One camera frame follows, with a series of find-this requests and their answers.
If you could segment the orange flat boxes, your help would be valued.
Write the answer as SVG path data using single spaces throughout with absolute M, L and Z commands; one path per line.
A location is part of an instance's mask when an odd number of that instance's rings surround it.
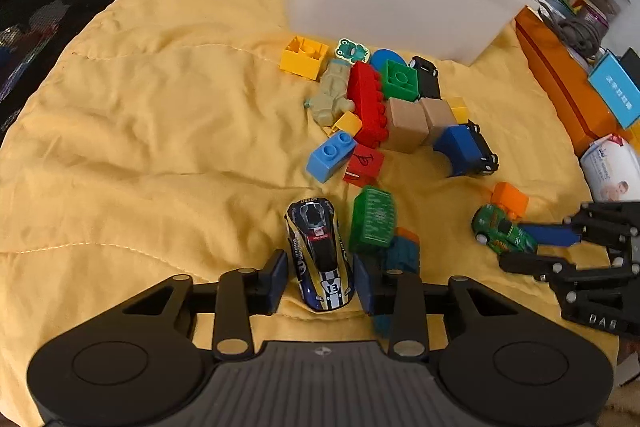
M 530 71 L 547 92 L 578 156 L 610 133 L 621 135 L 639 152 L 639 126 L 620 127 L 591 87 L 585 69 L 531 9 L 522 9 L 515 17 L 515 31 Z

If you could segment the long red building brick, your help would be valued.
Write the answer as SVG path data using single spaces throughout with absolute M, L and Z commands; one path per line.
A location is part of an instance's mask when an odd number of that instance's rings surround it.
M 362 122 L 356 141 L 379 148 L 388 138 L 387 117 L 378 72 L 369 64 L 357 62 L 350 69 L 347 96 L 355 104 L 354 113 Z

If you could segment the small red printed brick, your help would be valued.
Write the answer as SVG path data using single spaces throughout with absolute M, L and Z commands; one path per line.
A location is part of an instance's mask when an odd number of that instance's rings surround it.
M 384 154 L 378 150 L 357 144 L 349 157 L 343 180 L 359 187 L 375 186 L 384 159 Z

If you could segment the yellow hollow building brick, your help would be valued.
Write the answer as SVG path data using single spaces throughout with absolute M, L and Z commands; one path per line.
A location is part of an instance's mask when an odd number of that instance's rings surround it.
M 280 69 L 283 72 L 316 80 L 328 52 L 329 47 L 322 42 L 294 36 L 282 52 Z

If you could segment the blue round disc piece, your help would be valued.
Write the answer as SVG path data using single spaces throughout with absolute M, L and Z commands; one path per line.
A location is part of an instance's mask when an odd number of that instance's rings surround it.
M 378 49 L 373 52 L 369 58 L 369 64 L 377 71 L 382 72 L 385 64 L 388 62 L 394 62 L 400 65 L 406 66 L 405 60 L 396 52 L 389 49 Z

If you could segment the wooden cube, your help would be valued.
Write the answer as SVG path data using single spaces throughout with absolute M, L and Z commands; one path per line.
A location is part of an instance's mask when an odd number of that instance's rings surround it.
M 412 154 L 427 139 L 430 128 L 420 103 L 389 98 L 386 116 L 388 137 L 383 143 L 386 150 Z
M 457 126 L 457 119 L 449 104 L 440 98 L 420 98 L 428 126 L 427 145 L 433 145 L 448 127 Z

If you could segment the light blue small brick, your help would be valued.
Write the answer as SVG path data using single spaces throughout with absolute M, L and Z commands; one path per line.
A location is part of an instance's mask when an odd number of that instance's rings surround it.
M 330 136 L 309 156 L 306 170 L 320 183 L 328 181 L 352 155 L 357 142 L 345 131 Z

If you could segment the yellow small building brick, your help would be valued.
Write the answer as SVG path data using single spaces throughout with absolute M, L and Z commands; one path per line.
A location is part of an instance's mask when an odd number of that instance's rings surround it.
M 466 124 L 469 121 L 469 109 L 463 98 L 448 98 L 447 103 L 458 124 Z

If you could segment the yellow quilted cloth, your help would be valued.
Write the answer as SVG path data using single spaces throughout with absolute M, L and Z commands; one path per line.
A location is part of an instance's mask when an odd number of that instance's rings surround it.
M 328 198 L 347 234 L 358 188 L 306 165 L 326 137 L 312 81 L 280 69 L 283 0 L 116 0 L 68 45 L 1 147 L 1 410 L 40 416 L 27 365 L 49 339 L 167 279 L 260 267 L 288 245 L 288 205 Z M 441 61 L 499 158 L 449 176 L 427 147 L 387 153 L 378 184 L 420 239 L 424 280 L 465 274 L 551 320 L 555 295 L 506 274 L 470 222 L 499 181 L 558 222 L 590 196 L 572 143 L 512 26 L 471 66 Z

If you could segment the green frog tile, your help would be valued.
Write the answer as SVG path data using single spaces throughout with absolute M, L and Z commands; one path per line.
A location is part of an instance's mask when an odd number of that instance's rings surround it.
M 370 50 L 359 42 L 341 38 L 338 40 L 334 55 L 340 60 L 355 65 L 357 62 L 369 62 Z

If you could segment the green toy race car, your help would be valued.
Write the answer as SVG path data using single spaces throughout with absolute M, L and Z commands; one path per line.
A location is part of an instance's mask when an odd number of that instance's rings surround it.
M 506 212 L 496 205 L 487 204 L 478 208 L 471 228 L 477 242 L 498 255 L 537 252 L 535 239 L 512 222 Z

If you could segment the orange building brick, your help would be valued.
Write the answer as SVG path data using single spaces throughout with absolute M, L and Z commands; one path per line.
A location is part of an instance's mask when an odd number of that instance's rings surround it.
M 509 219 L 520 220 L 526 215 L 529 198 L 508 182 L 499 182 L 491 193 L 490 202 L 502 209 Z

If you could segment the light blue card box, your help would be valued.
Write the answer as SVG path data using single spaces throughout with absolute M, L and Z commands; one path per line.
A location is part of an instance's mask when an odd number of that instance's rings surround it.
M 588 75 L 620 127 L 628 129 L 639 118 L 639 88 L 612 53 L 604 54 Z

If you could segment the right wooden cube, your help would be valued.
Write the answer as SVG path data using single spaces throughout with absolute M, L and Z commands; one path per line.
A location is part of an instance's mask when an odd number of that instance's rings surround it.
M 440 98 L 420 98 L 428 126 L 427 145 L 433 145 L 448 127 L 457 126 L 457 119 L 449 104 Z

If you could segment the green square building brick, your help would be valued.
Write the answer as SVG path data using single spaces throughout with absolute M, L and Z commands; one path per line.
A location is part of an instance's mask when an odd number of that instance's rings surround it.
M 405 64 L 387 60 L 381 69 L 381 81 L 385 100 L 414 102 L 419 98 L 418 72 Z

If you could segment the green arched snowflake block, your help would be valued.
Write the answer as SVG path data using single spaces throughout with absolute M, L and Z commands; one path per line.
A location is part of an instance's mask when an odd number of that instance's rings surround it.
M 364 254 L 390 246 L 396 228 L 393 195 L 374 186 L 365 186 L 354 200 L 348 249 Z

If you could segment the grey-green toy train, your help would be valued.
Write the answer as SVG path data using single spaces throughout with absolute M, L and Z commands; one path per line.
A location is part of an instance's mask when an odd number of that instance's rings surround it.
M 319 126 L 331 127 L 344 113 L 355 109 L 355 103 L 347 98 L 351 68 L 349 62 L 337 58 L 329 61 L 316 94 L 305 101 L 304 107 Z

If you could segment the baby wipes pack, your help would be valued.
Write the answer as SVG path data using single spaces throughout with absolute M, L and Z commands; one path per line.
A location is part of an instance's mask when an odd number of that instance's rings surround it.
M 639 202 L 639 159 L 621 135 L 592 142 L 579 164 L 595 202 Z

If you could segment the blue arch building block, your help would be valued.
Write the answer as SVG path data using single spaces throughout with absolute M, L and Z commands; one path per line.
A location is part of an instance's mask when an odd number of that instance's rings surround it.
M 482 172 L 482 152 L 471 131 L 458 124 L 446 128 L 435 141 L 433 150 L 444 154 L 450 162 L 450 176 L 466 176 Z

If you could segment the left wooden cube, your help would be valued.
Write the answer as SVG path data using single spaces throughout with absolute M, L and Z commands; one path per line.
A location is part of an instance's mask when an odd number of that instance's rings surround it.
M 388 137 L 383 143 L 386 150 L 412 154 L 427 139 L 430 128 L 420 103 L 389 98 L 386 116 Z

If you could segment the black toy car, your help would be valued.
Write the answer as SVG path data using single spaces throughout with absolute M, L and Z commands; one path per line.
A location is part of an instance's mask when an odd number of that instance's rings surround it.
M 473 171 L 481 176 L 490 176 L 499 168 L 498 156 L 490 149 L 478 124 L 468 120 L 465 127 L 468 128 L 475 145 L 480 150 L 480 159 L 475 161 Z
M 409 66 L 418 75 L 419 93 L 421 98 L 442 98 L 440 96 L 438 69 L 429 60 L 415 55 L 409 62 Z

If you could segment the navy yellow race car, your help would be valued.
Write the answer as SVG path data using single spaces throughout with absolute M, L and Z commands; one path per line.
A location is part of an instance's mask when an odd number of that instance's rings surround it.
M 347 254 L 329 199 L 292 202 L 284 215 L 293 268 L 306 306 L 316 312 L 343 308 L 354 295 L 352 258 Z

